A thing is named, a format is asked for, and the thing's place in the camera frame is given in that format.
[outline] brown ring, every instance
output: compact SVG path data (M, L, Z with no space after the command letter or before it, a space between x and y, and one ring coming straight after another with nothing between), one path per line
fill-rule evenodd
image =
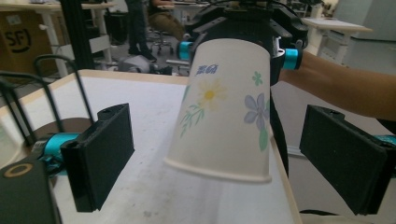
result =
M20 168L22 166L25 167L25 169L23 169L17 173L12 173L15 169ZM6 170L6 172L4 173L4 176L11 178L11 177L17 177L20 175L25 175L30 170L32 170L32 168L33 168L33 165L30 163L22 163L22 164L14 165L14 166L10 167L8 170Z

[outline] logo on cardboard box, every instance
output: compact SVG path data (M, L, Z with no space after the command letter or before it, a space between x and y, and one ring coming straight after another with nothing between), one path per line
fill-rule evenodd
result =
M27 29L5 32L5 35L13 53L23 53L32 46L32 38Z

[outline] flower print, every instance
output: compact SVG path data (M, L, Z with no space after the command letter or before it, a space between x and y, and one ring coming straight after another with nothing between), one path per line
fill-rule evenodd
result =
M208 108L209 110L216 110L217 100L224 100L226 98L226 88L220 85L219 79L215 79L213 83L208 83L203 80L199 83L201 92L199 93L198 105L201 108Z
M262 74L260 74L258 72L254 72L254 77L252 77L252 79L254 80L254 83L256 84L256 86L259 86L260 84L262 84Z
M256 121L257 128L261 131L265 129L265 121L270 117L268 106L265 106L264 93L257 97L257 103L251 95L245 97L245 106L250 109L245 115L244 121L246 123L253 123Z

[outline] chair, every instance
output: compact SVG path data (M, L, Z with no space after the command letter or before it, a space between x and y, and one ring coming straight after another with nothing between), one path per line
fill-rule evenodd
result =
M161 50L163 47L169 47L170 53L173 54L174 53L174 48L172 47L172 43L169 41L165 41L163 40L163 31L152 31L156 36L156 38L153 38L153 42L150 46L150 52L152 52L152 48L154 46L157 46L157 54L160 55L161 54Z

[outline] yellow flower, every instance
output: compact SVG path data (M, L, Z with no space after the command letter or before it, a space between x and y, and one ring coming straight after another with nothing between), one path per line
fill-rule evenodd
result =
M201 108L209 108L209 110L215 110L217 100L224 100L227 95L225 94L226 88L220 86L220 81L217 78L213 83L208 83L207 80L203 80L199 83L201 92L199 93L198 104Z

